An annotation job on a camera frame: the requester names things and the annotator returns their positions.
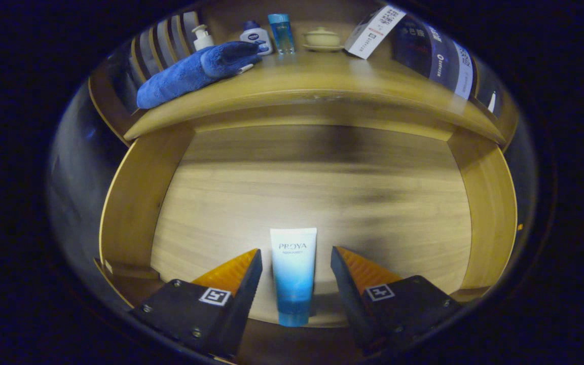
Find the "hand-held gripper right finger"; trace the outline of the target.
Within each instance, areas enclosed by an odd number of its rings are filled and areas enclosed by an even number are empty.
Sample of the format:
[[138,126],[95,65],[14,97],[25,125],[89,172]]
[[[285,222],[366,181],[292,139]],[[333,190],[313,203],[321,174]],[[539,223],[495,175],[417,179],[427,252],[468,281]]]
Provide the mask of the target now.
[[406,351],[463,309],[425,277],[403,279],[341,246],[332,248],[331,269],[364,355]]

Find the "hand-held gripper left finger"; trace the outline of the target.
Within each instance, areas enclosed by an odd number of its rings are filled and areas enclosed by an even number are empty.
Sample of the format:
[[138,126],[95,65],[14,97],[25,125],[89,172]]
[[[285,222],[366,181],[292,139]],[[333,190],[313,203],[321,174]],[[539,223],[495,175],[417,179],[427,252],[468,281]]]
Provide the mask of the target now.
[[131,314],[181,346],[212,357],[234,358],[262,269],[262,252],[252,249],[192,282],[170,280]]

